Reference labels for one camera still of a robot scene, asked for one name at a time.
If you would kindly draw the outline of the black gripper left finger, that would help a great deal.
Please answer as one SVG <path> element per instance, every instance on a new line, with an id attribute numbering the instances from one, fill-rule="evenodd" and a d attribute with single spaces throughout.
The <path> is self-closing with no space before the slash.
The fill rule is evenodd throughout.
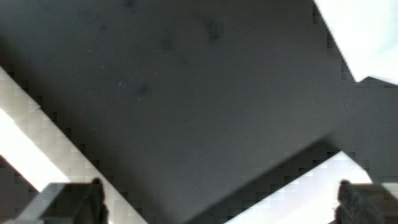
<path id="1" fill-rule="evenodd" d="M 16 218 L 17 224 L 108 224 L 99 179 L 88 183 L 51 183 Z"/>

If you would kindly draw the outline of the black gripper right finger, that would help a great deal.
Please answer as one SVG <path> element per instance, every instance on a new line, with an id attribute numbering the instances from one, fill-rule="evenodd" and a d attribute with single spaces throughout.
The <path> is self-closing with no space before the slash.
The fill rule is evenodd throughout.
<path id="1" fill-rule="evenodd" d="M 380 184 L 339 183 L 332 224 L 398 224 L 398 198 Z"/>

